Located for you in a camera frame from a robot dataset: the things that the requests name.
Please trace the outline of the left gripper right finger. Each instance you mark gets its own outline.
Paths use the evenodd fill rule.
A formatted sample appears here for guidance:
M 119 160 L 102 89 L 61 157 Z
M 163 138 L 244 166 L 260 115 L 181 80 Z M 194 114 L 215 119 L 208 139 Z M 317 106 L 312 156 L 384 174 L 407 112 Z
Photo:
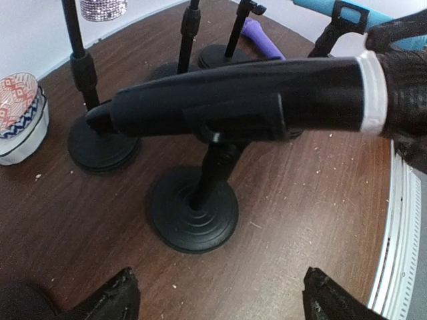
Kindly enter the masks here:
M 308 268 L 302 294 L 306 320 L 386 320 L 319 268 Z

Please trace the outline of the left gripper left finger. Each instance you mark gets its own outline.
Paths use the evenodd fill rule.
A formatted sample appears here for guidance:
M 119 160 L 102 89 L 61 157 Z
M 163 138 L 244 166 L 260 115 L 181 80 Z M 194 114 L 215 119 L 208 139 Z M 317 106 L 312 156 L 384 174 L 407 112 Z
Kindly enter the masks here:
M 126 267 L 96 292 L 56 319 L 130 320 L 139 318 L 140 290 L 132 268 Z

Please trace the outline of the black microphone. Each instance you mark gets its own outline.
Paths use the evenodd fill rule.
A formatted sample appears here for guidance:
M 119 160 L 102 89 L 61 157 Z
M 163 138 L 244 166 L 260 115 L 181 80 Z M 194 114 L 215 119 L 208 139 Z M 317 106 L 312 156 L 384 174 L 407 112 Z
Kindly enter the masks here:
M 292 129 L 370 133 L 393 140 L 426 170 L 426 51 L 394 42 L 426 34 L 426 12 L 369 30 L 355 57 L 255 61 L 150 81 L 86 115 L 101 133 L 193 134 L 204 143 L 284 141 Z

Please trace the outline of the purple microphone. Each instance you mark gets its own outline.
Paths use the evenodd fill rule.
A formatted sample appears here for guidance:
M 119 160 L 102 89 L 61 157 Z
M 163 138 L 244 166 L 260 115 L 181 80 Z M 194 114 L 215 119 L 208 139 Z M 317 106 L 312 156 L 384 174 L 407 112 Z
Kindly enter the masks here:
M 251 40 L 267 59 L 286 60 L 258 21 L 247 17 L 242 28 L 242 35 Z

